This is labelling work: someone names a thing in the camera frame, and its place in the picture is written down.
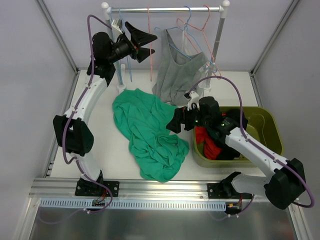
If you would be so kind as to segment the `green tank top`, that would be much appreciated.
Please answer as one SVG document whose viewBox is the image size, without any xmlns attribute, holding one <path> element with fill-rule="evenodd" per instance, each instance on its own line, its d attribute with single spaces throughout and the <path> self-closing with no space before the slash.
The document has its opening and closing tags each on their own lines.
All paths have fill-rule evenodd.
<svg viewBox="0 0 320 240">
<path fill-rule="evenodd" d="M 166 128 L 176 107 L 137 88 L 120 93 L 112 109 L 114 123 L 129 141 L 140 176 L 161 183 L 173 179 L 190 150 L 186 140 Z"/>
</svg>

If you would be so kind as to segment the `red tank top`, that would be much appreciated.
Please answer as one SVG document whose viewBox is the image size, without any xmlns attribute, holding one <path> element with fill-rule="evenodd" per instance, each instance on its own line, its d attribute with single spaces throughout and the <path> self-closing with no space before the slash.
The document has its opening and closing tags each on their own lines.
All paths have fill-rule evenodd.
<svg viewBox="0 0 320 240">
<path fill-rule="evenodd" d="M 204 127 L 195 127 L 195 140 L 197 144 L 203 144 L 203 154 L 207 159 L 218 159 L 222 149 L 215 144 Z"/>
</svg>

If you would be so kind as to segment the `black tank top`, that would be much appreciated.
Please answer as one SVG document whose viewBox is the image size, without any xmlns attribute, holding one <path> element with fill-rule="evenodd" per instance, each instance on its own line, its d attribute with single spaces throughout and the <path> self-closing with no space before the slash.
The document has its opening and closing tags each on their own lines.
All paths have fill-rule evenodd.
<svg viewBox="0 0 320 240">
<path fill-rule="evenodd" d="M 240 127 L 239 109 L 230 109 L 226 112 L 223 112 L 222 117 L 224 120 L 229 120 L 229 122 L 235 127 Z M 219 154 L 217 160 L 232 161 L 233 159 L 240 157 L 241 154 L 237 150 L 226 145 L 226 143 L 218 137 L 220 133 L 217 130 L 208 128 L 207 132 L 211 139 L 214 141 L 214 143 L 222 149 L 222 152 Z"/>
</svg>

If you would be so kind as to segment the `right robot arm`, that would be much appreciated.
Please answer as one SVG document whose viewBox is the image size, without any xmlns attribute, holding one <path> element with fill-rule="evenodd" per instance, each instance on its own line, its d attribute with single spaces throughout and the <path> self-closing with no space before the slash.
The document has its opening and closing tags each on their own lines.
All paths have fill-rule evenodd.
<svg viewBox="0 0 320 240">
<path fill-rule="evenodd" d="M 219 147 L 228 147 L 240 153 L 258 167 L 261 176 L 231 173 L 213 190 L 217 195 L 235 198 L 239 194 L 266 197 L 275 207 L 284 210 L 310 189 L 306 183 L 304 166 L 296 158 L 287 158 L 272 152 L 243 129 L 244 115 L 239 111 L 237 120 L 223 115 L 218 102 L 211 96 L 188 106 L 177 108 L 166 128 L 176 134 L 203 127 Z"/>
</svg>

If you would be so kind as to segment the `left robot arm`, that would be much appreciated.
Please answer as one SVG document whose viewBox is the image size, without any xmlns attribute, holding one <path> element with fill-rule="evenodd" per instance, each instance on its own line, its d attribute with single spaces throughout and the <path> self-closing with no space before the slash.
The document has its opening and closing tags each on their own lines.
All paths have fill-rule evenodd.
<svg viewBox="0 0 320 240">
<path fill-rule="evenodd" d="M 88 34 L 91 60 L 84 86 L 69 109 L 53 118 L 55 137 L 62 149 L 64 162 L 67 165 L 75 163 L 81 173 L 75 189 L 76 196 L 108 195 L 103 172 L 91 153 L 94 135 L 88 122 L 100 96 L 114 77 L 115 62 L 129 56 L 141 63 L 155 52 L 145 46 L 157 40 L 156 35 L 139 30 L 127 21 L 124 25 L 129 37 L 123 31 L 116 40 L 104 31 Z"/>
</svg>

